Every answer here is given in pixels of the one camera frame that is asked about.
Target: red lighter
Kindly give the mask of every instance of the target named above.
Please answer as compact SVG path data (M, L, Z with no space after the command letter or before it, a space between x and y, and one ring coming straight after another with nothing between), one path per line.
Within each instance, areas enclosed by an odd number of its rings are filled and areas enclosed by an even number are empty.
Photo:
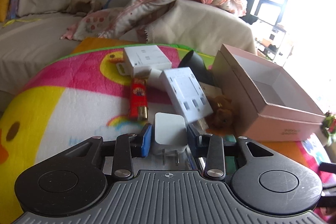
M131 96L129 100L129 114L131 120L147 120L147 96L146 81L133 78L131 84Z

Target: teddy bear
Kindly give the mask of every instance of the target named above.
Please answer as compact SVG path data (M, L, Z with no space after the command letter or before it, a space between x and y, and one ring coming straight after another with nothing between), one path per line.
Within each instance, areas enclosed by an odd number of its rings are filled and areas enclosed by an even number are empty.
M234 109L232 101L225 95L219 95L215 98L207 96L213 113L205 118L209 127L217 129L229 128L234 119Z

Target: duck eye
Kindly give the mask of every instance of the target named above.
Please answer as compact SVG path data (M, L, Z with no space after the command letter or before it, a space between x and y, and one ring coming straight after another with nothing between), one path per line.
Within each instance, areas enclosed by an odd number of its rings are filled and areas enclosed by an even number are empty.
M12 139L14 139L14 137L17 135L18 131L20 128L20 123L19 122L15 122L11 125L11 127L8 130L7 136L6 136L6 141L9 142Z

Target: open cardboard box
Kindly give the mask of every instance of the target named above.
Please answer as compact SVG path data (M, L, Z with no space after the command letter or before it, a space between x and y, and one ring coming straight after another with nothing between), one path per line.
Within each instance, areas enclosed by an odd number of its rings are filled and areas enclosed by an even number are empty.
M234 130L256 141L305 140L318 131L323 112L280 66L222 45L212 73L237 109Z

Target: duck beak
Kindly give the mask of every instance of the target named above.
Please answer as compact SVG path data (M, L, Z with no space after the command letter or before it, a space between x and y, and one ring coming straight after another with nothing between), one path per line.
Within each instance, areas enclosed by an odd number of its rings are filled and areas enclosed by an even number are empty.
M1 128L0 128L0 164L3 164L7 159L8 159L8 152L1 145Z

